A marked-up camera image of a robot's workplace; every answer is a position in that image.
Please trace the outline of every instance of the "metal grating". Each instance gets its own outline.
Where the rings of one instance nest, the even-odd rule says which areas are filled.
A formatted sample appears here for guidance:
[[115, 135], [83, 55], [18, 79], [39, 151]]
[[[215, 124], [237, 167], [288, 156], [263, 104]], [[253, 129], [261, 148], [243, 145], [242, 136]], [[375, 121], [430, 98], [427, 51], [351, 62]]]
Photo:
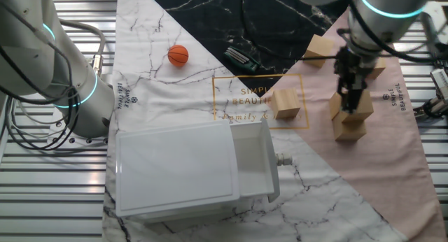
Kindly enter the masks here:
[[[112, 74], [115, 52], [117, 0], [54, 0], [58, 15], [100, 28], [106, 36], [103, 73]], [[65, 28], [90, 58], [99, 39], [93, 34]], [[398, 50], [423, 43], [421, 24], [415, 23]], [[416, 56], [424, 56], [422, 48]], [[429, 65], [400, 61], [413, 106], [435, 96]], [[51, 121], [52, 106], [27, 105], [43, 121]], [[46, 134], [49, 127], [26, 118], [20, 110], [18, 123], [33, 134]], [[419, 124], [421, 140], [444, 218], [448, 220], [448, 126], [445, 119]], [[24, 150], [8, 141], [0, 164], [0, 242], [2, 241], [101, 241], [106, 147], [77, 150], [71, 155]]]

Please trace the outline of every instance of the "gold rectangle border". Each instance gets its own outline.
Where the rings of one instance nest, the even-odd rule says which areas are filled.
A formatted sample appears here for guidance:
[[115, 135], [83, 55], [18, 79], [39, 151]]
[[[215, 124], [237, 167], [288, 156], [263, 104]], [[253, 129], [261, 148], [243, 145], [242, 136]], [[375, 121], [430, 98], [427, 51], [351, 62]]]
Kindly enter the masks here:
[[211, 78], [211, 86], [213, 89], [213, 120], [216, 120], [216, 100], [215, 100], [215, 79], [221, 78], [271, 78], [271, 77], [283, 77], [283, 76], [298, 76], [300, 79], [300, 89], [302, 90], [302, 99], [303, 99], [303, 108], [305, 109], [305, 119], [307, 120], [306, 127], [270, 127], [271, 130], [276, 129], [309, 129], [309, 121], [308, 121], [308, 110], [307, 103], [305, 99], [305, 91], [303, 90], [303, 81], [302, 74], [272, 74], [272, 75], [254, 75], [254, 76], [232, 76], [232, 77], [212, 77]]

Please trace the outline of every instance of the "stacked wooden blocks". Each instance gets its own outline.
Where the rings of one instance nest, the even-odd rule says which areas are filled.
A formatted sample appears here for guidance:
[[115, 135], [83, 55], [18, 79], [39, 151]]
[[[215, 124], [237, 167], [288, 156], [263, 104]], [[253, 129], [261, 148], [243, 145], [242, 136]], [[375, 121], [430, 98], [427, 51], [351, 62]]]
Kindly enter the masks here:
[[274, 119], [294, 118], [300, 110], [300, 101], [295, 88], [275, 90], [272, 93], [271, 107]]
[[[314, 35], [308, 45], [307, 51], [303, 57], [327, 57], [330, 56], [331, 49], [335, 43], [328, 38]], [[316, 67], [322, 68], [325, 59], [320, 60], [306, 60], [307, 64], [312, 64]]]
[[372, 99], [368, 90], [361, 94], [356, 112], [349, 114], [340, 110], [341, 96], [336, 92], [330, 99], [330, 114], [336, 141], [357, 141], [367, 130], [364, 120], [373, 113]]

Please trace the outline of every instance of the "robotic arm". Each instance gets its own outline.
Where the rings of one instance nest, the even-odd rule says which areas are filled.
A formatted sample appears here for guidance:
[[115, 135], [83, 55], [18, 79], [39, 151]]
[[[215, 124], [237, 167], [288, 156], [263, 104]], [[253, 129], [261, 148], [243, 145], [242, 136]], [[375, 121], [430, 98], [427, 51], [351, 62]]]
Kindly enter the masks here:
[[[33, 94], [39, 89], [49, 100], [59, 98], [54, 105], [64, 116], [75, 105], [70, 103], [68, 94], [64, 97], [61, 94], [68, 86], [73, 86], [79, 94], [78, 119], [75, 126], [71, 122], [66, 124], [80, 136], [107, 135], [114, 105], [113, 89], [95, 74], [67, 36], [53, 1], [0, 0], [0, 17], [1, 86], [15, 95]], [[5, 57], [18, 66], [37, 89], [25, 82]]]
[[[321, 5], [336, 0], [301, 0], [311, 5]], [[342, 110], [356, 111], [363, 90], [367, 87], [365, 77], [372, 72], [384, 47], [375, 42], [361, 24], [385, 44], [398, 41], [424, 9], [428, 0], [353, 0], [350, 10], [349, 29], [338, 33], [349, 34], [347, 45], [337, 53], [335, 73], [338, 74], [337, 91], [342, 96]], [[363, 21], [356, 18], [360, 15]]]

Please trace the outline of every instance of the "small ball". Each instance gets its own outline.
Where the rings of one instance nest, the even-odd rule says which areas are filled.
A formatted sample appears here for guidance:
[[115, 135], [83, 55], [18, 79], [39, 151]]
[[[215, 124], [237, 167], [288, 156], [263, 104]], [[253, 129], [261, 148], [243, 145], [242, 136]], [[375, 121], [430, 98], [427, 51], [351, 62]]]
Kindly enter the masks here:
[[175, 45], [169, 49], [169, 61], [177, 67], [182, 67], [188, 61], [188, 51], [182, 45]]

